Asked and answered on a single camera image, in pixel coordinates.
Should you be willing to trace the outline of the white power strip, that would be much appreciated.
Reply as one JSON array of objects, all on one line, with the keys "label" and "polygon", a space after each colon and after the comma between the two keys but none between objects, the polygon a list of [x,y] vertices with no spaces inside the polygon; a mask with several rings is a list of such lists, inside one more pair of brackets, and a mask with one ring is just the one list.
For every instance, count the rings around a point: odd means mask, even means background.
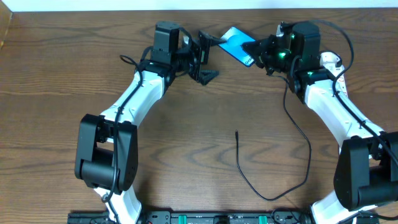
[{"label": "white power strip", "polygon": [[[345,69],[341,57],[331,50],[320,52],[320,65],[328,69],[335,77]],[[342,92],[348,96],[344,75],[338,78],[337,84]]]}]

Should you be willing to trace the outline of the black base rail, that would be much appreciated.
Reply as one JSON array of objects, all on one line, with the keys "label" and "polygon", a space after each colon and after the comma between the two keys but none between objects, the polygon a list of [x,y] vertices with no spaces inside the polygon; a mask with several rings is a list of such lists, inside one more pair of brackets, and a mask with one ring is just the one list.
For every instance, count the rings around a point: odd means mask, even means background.
[{"label": "black base rail", "polygon": [[[315,223],[308,213],[276,211],[270,213],[175,213],[168,211],[152,211],[142,213],[137,221],[114,221],[108,212],[100,213],[69,213],[67,224],[84,223],[140,223],[140,224],[290,224]],[[373,216],[358,216],[341,223],[378,224],[379,219]]]}]

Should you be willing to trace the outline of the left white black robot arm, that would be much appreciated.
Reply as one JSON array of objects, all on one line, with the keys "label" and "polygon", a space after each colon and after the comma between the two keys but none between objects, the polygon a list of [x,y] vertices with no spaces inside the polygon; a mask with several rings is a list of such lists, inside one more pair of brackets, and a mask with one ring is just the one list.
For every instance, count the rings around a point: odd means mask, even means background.
[{"label": "left white black robot arm", "polygon": [[101,196],[113,223],[137,223],[142,211],[132,186],[138,167],[139,125],[177,77],[187,74],[202,85],[217,77],[216,70],[201,66],[207,64],[210,48],[222,43],[223,39],[202,30],[193,39],[177,23],[157,22],[154,43],[140,61],[120,55],[134,66],[125,92],[101,114],[81,119],[75,176]]}]

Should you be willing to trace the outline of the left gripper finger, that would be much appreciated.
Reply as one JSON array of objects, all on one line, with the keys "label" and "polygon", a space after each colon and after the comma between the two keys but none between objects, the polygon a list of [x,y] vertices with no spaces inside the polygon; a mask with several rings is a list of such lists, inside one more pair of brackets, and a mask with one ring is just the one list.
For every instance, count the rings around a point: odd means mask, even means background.
[{"label": "left gripper finger", "polygon": [[211,46],[216,46],[216,45],[220,45],[220,44],[224,44],[226,43],[225,39],[221,39],[221,38],[217,38],[215,36],[211,36]]},{"label": "left gripper finger", "polygon": [[219,75],[217,70],[202,70],[199,72],[198,82],[202,85],[207,85],[212,79]]}]

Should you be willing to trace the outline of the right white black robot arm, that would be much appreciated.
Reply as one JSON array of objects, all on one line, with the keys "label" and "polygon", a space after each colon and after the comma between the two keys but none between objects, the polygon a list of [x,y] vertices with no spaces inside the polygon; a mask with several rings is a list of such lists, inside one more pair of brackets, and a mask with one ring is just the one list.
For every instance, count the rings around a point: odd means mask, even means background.
[{"label": "right white black robot arm", "polygon": [[274,35],[243,43],[268,75],[313,110],[339,145],[333,191],[311,207],[313,223],[359,223],[397,200],[397,133],[387,133],[350,101],[340,56],[320,50],[319,21],[282,22]]}]

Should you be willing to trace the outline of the blue Galaxy smartphone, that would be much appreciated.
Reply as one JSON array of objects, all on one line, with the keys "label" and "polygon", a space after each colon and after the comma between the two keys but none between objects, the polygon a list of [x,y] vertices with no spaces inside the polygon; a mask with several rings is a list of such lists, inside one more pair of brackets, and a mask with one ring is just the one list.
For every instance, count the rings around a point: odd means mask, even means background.
[{"label": "blue Galaxy smartphone", "polygon": [[254,64],[254,59],[243,50],[243,43],[255,41],[252,37],[236,27],[231,27],[223,34],[221,40],[224,40],[224,43],[218,46],[238,62],[242,63],[245,67],[250,67]]}]

